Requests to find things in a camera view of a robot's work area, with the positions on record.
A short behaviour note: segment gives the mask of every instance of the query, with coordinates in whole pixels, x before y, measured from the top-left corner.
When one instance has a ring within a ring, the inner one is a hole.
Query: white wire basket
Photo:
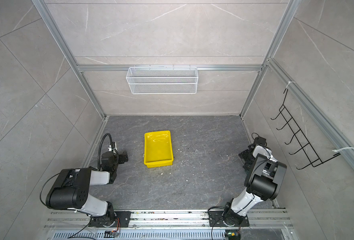
[[[133,94],[196,93],[196,67],[131,67],[126,75]]]

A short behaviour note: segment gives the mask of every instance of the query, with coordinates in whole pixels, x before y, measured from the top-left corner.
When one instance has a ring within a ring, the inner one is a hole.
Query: yellow plastic bin
[[[144,164],[148,167],[163,167],[173,164],[170,131],[145,133]]]

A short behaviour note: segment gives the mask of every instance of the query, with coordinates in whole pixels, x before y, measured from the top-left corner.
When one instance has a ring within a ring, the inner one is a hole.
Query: white zip tie
[[[339,152],[339,151],[342,151],[344,149],[354,149],[354,147],[343,147],[343,148],[340,148],[340,149],[334,149],[332,150],[333,152]]]
[[[295,82],[291,82],[291,81],[288,81],[287,82],[287,85],[286,85],[286,88],[289,86],[289,84],[291,84],[291,83],[295,83]]]

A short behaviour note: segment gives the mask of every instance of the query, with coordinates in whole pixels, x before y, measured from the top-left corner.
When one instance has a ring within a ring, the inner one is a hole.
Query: black hook rack
[[[308,166],[310,166],[310,165],[313,166],[313,167],[316,167],[316,166],[319,166],[319,165],[321,165],[321,164],[324,164],[325,162],[327,162],[327,161],[329,161],[329,160],[332,160],[333,158],[335,158],[335,157],[337,157],[337,156],[340,156],[341,154],[338,152],[338,153],[334,154],[334,155],[333,155],[331,158],[329,158],[328,160],[322,161],[322,159],[318,156],[318,153],[315,151],[314,147],[313,147],[312,144],[309,142],[309,140],[307,139],[307,137],[306,137],[306,135],[304,134],[304,132],[302,131],[302,129],[299,127],[298,123],[295,121],[295,119],[293,118],[293,116],[291,115],[291,113],[289,112],[289,110],[288,110],[288,109],[286,108],[286,106],[285,106],[285,100],[286,100],[286,96],[287,96],[287,89],[285,89],[284,94],[285,94],[285,98],[284,98],[284,101],[283,101],[281,107],[279,108],[279,114],[278,114],[275,118],[270,118],[270,119],[271,119],[271,120],[276,120],[276,119],[278,118],[278,116],[280,116],[280,115],[285,119],[285,122],[286,122],[285,125],[284,125],[283,127],[281,127],[280,129],[278,129],[278,128],[276,128],[276,129],[277,129],[278,131],[279,131],[279,130],[282,130],[286,125],[288,125],[289,128],[290,128],[290,130],[293,132],[293,137],[290,139],[290,142],[289,142],[289,143],[286,143],[286,142],[285,142],[285,144],[286,144],[286,145],[289,145],[289,144],[293,141],[293,139],[294,139],[294,137],[295,137],[295,139],[296,139],[297,142],[299,143],[299,146],[301,147],[301,148],[298,149],[295,153],[289,153],[289,154],[290,154],[290,155],[294,155],[294,154],[298,153],[299,151],[303,150],[304,153],[305,153],[305,155],[306,155],[306,157],[307,157],[307,159],[309,160],[310,163],[309,163],[308,165],[306,165],[306,166],[304,166],[304,167],[302,167],[302,168],[298,168],[298,167],[297,167],[297,169],[298,169],[298,170],[301,170],[301,169],[304,169],[305,167],[308,167]],[[283,115],[282,111],[284,111],[284,110],[286,110],[287,113],[290,115],[289,120],[286,120],[285,116]],[[299,129],[298,131],[294,132],[293,128],[292,128],[292,127],[290,126],[290,124],[289,124],[290,121],[293,121],[293,122],[297,125],[297,127],[298,127],[298,129]],[[302,135],[305,137],[305,139],[306,139],[305,145],[302,145],[301,142],[299,141],[299,139],[298,139],[298,137],[297,137],[297,134],[298,134],[298,133],[302,133]],[[304,149],[304,147],[306,147],[306,146],[308,146],[308,145],[311,147],[311,149],[314,151],[315,155],[317,156],[317,159],[314,160],[314,161],[311,161],[311,160],[310,160],[308,154],[306,153],[306,151],[305,151],[305,149]]]

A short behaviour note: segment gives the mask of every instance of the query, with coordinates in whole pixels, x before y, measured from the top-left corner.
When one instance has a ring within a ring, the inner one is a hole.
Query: gray work surface
[[[144,165],[144,134],[169,130],[172,166]],[[110,116],[104,129],[129,161],[120,164],[113,184],[90,186],[89,193],[115,209],[205,209],[224,206],[244,187],[238,154],[249,145],[239,116]],[[101,153],[107,151],[105,138]],[[97,166],[98,149],[91,166]],[[273,208],[270,200],[254,208]]]

